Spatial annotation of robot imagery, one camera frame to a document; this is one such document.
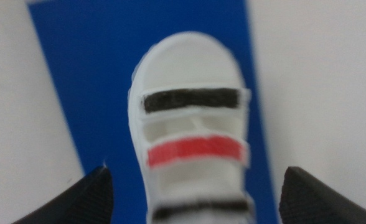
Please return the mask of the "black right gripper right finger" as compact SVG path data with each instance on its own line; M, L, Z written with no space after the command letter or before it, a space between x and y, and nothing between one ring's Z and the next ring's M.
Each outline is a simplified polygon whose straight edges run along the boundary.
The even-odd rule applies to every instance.
M279 214L289 224L366 224L366 209L300 167L286 169Z

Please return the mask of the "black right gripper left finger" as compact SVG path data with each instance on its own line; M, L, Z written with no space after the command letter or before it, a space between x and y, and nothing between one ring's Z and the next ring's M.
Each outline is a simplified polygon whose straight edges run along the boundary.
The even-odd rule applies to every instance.
M99 166L14 224L109 224L113 206L111 172Z

